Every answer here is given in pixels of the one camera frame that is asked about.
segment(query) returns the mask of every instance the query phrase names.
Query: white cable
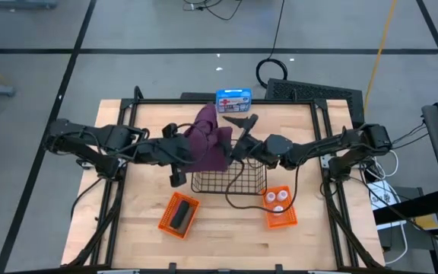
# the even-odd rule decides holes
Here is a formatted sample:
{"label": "white cable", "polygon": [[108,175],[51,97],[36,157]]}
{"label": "white cable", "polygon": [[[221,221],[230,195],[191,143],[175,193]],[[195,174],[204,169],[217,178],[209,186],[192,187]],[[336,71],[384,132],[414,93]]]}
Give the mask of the white cable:
{"label": "white cable", "polygon": [[[386,182],[386,185],[387,185],[387,186],[389,187],[389,189],[393,192],[393,196],[395,197],[395,200],[397,200],[398,202],[402,202],[402,201],[400,200],[400,197],[398,197],[398,194],[396,193],[395,189],[393,189],[393,187],[390,186],[390,185],[388,184],[388,182]],[[397,261],[400,260],[400,259],[401,259],[401,258],[407,253],[407,251],[408,251],[407,236],[405,235],[405,229],[403,228],[403,225],[404,225],[404,224],[400,224],[400,228],[401,228],[401,235],[403,235],[403,243],[405,244],[405,250],[403,250],[403,252],[402,252],[398,257],[396,257],[396,259],[391,260],[391,261],[388,261],[388,262],[385,262],[385,264],[391,264],[391,263],[397,262]]]}
{"label": "white cable", "polygon": [[386,174],[385,169],[384,169],[383,166],[378,162],[378,160],[376,159],[376,157],[374,157],[373,160],[374,160],[374,163],[375,163],[375,165],[376,165],[376,168],[378,169],[379,173],[381,174],[381,177],[378,176],[377,174],[374,174],[374,172],[372,172],[371,170],[366,169],[366,171],[367,171],[369,174],[373,175],[373,176],[374,176],[376,179],[378,179],[378,180],[384,180],[384,179],[386,179],[387,177],[391,177],[391,176],[395,175],[396,172],[398,171],[398,162],[399,162],[399,160],[398,160],[398,155],[397,155],[396,152],[393,151],[393,150],[391,150],[391,151],[389,151],[389,152],[391,152],[391,153],[393,154],[393,156],[395,156],[395,169],[394,169],[393,172],[391,172],[390,174]]}
{"label": "white cable", "polygon": [[393,150],[391,150],[390,152],[393,154],[393,156],[395,156],[396,164],[395,164],[394,171],[391,172],[390,174],[386,174],[387,177],[391,177],[391,176],[395,175],[396,171],[398,171],[398,155]]}

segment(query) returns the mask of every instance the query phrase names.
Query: blue plastic container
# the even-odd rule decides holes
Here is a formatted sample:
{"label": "blue plastic container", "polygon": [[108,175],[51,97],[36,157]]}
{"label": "blue plastic container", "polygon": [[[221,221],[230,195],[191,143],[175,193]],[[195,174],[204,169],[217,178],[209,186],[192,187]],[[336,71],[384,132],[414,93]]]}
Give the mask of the blue plastic container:
{"label": "blue plastic container", "polygon": [[250,88],[216,91],[216,109],[219,113],[246,112],[251,107]]}

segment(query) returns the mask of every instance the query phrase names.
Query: white cap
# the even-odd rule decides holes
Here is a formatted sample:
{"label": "white cap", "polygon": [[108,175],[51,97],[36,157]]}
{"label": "white cap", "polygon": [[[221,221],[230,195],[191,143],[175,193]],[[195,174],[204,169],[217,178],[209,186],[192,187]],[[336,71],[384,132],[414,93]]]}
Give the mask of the white cap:
{"label": "white cap", "polygon": [[[273,209],[273,211],[275,211],[275,212],[279,212],[279,211],[282,211],[283,210],[283,206],[281,206],[281,205],[277,205],[277,206],[275,206],[275,208]],[[280,216],[280,215],[282,215],[283,213],[274,213],[275,214],[275,216]]]}
{"label": "white cap", "polygon": [[277,195],[277,200],[282,202],[288,197],[288,192],[286,190],[282,190]]}
{"label": "white cap", "polygon": [[266,193],[266,202],[270,203],[275,200],[275,194],[274,193]]}

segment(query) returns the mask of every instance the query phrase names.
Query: gray floor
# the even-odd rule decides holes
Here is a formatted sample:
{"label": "gray floor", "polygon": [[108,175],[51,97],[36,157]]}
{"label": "gray floor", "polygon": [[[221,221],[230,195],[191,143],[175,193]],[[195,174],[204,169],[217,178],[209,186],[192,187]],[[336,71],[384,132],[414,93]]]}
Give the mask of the gray floor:
{"label": "gray floor", "polygon": [[[72,48],[88,0],[61,0],[53,11],[0,11],[0,48]],[[438,30],[438,1],[425,0]],[[230,14],[236,2],[224,0],[217,12]],[[280,1],[244,0],[236,17],[219,21],[204,12],[182,11],[181,1],[98,0],[84,48],[256,48],[270,47]],[[375,49],[390,1],[287,0],[278,48]],[[435,49],[413,0],[398,2],[386,47]],[[258,54],[80,55],[59,116],[93,124],[98,103],[131,97],[137,84],[148,98],[178,98],[182,92],[220,88],[265,91],[254,69]],[[375,56],[277,55],[289,79],[365,92]],[[37,146],[67,66],[69,55],[0,55],[1,73],[17,88],[0,97],[0,250],[26,183]],[[264,78],[281,77],[265,66]],[[383,56],[367,121],[385,125],[396,138],[421,123],[421,107],[438,101],[438,55]],[[438,167],[428,139],[398,152],[396,186],[438,190]],[[392,164],[387,156],[386,166]],[[71,157],[47,155],[17,237],[7,271],[59,265],[81,170]],[[391,259],[399,252],[387,254]],[[428,253],[411,251],[395,269],[433,272]]]}

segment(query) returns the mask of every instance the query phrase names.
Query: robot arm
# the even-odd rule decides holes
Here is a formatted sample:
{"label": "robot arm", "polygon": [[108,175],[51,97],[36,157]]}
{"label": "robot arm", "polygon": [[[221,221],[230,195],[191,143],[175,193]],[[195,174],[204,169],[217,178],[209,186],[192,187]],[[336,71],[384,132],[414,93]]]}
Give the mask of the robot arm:
{"label": "robot arm", "polygon": [[[331,178],[344,180],[349,177],[355,164],[372,156],[385,155],[392,148],[384,126],[365,125],[359,129],[343,128],[342,133],[306,144],[293,143],[291,140],[271,134],[265,141],[255,139],[249,134],[258,116],[237,119],[224,117],[225,120],[244,129],[234,147],[230,160],[241,161],[254,158],[268,169],[276,168],[278,163],[287,170],[294,170],[310,158],[324,156],[322,166],[329,168]],[[331,154],[349,149],[341,157]]]}
{"label": "robot arm", "polygon": [[[58,119],[47,130],[45,149],[55,154],[76,155],[92,164],[99,177],[108,180],[115,180],[119,168],[126,162],[169,164],[172,167],[170,183],[177,187],[186,182],[185,174],[179,169],[193,161],[189,142],[177,132],[174,123],[164,127],[162,133],[163,138],[148,139],[147,129],[112,125],[96,128]],[[97,146],[97,151],[89,145]]]}

